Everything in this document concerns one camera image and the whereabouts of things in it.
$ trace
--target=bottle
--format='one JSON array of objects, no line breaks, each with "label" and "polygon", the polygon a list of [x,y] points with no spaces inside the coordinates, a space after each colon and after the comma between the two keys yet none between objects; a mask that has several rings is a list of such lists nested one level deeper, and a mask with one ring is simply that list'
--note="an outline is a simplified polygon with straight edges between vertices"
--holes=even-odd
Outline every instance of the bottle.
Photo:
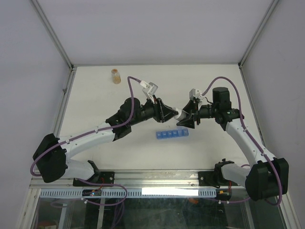
[{"label": "bottle", "polygon": [[119,84],[121,82],[121,76],[120,76],[117,69],[112,69],[111,70],[111,76],[112,76],[112,81],[115,84]]}]

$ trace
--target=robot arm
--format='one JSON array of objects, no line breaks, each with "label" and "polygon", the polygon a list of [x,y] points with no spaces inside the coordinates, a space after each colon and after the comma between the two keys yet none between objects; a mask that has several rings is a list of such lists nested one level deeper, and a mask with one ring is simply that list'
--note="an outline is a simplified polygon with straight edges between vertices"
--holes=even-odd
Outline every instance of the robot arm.
[{"label": "robot arm", "polygon": [[129,120],[132,112],[132,98],[126,99],[116,114],[88,131],[60,138],[56,138],[54,134],[44,137],[33,155],[34,160],[48,149],[59,144],[59,146],[53,148],[36,163],[44,182],[50,183],[65,177],[80,178],[96,183],[100,172],[94,162],[72,160],[73,156],[93,146],[113,142],[125,137],[132,131],[132,125],[151,118],[159,123],[163,123],[178,114],[177,111],[166,106],[160,98],[154,96],[158,88],[155,84],[144,81],[139,83],[144,87],[143,92],[147,97],[147,101],[144,105],[141,105],[137,98],[133,99],[133,114],[128,123],[126,122]]},{"label": "robot arm", "polygon": [[190,91],[190,101],[183,108],[178,110],[179,121],[177,125],[195,128],[195,122],[200,124],[200,119],[214,118],[224,131],[226,131],[238,144],[246,156],[250,168],[243,168],[232,161],[215,164],[214,172],[210,176],[204,177],[205,181],[212,186],[219,187],[227,185],[228,181],[233,181],[246,188],[247,193],[253,200],[264,199],[279,195],[278,183],[269,162],[258,148],[264,150],[264,154],[272,159],[272,163],[279,175],[282,193],[287,193],[289,165],[284,158],[277,159],[267,150],[258,139],[254,137],[258,145],[249,137],[247,132],[253,136],[251,130],[246,125],[243,128],[238,109],[232,109],[230,94],[227,88],[218,87],[213,89],[213,103],[203,105],[206,99],[200,90]]}]

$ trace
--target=gray wall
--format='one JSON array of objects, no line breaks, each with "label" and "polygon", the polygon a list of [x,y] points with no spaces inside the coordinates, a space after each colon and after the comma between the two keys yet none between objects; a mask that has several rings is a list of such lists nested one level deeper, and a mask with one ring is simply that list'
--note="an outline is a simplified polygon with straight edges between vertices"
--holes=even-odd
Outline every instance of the gray wall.
[{"label": "gray wall", "polygon": [[16,227],[32,154],[52,131],[68,68],[29,0],[0,1],[0,222]]},{"label": "gray wall", "polygon": [[289,192],[305,227],[305,1],[283,0],[244,66],[267,147],[290,165]]}]

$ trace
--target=white strip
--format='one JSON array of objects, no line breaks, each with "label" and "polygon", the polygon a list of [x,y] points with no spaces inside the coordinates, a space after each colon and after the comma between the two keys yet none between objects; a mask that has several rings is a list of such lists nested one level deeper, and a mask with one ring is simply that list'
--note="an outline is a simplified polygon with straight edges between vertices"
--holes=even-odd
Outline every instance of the white strip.
[{"label": "white strip", "polygon": [[198,189],[181,189],[174,187],[144,187],[142,195],[168,195],[168,196],[198,196]]}]

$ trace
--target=robotic arm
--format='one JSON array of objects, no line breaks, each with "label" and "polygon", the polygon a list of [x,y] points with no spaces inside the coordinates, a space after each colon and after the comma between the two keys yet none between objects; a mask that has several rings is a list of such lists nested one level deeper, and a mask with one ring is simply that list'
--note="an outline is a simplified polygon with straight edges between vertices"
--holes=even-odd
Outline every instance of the robotic arm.
[{"label": "robotic arm", "polygon": [[144,81],[139,81],[139,83],[144,87],[143,92],[147,97],[144,105],[134,98],[132,111],[132,98],[128,98],[116,114],[89,131],[60,138],[56,138],[54,134],[44,137],[33,155],[34,160],[44,154],[46,150],[56,146],[36,163],[44,182],[50,183],[61,177],[80,178],[92,183],[98,182],[100,172],[93,161],[80,162],[71,158],[93,146],[125,137],[132,131],[132,125],[151,118],[158,123],[164,123],[178,114],[177,111],[166,106],[162,99],[154,96],[158,88],[155,84]]},{"label": "robotic arm", "polygon": [[[247,125],[244,128],[240,111],[232,108],[228,89],[214,88],[213,102],[202,105],[205,99],[200,90],[192,89],[189,103],[182,111],[178,109],[179,115],[175,117],[179,121],[177,125],[195,128],[195,122],[199,125],[201,119],[214,118],[216,123],[238,144],[251,169],[240,167],[233,161],[223,159],[222,162],[215,164],[212,175],[204,177],[204,180],[214,187],[226,185],[229,180],[233,181],[245,187],[253,200],[274,197],[279,195],[279,187],[276,175],[266,159],[271,158],[279,175],[282,193],[287,193],[289,170],[287,161],[284,158],[277,159],[258,139],[253,137]],[[259,148],[263,149],[266,156],[261,153]]]}]

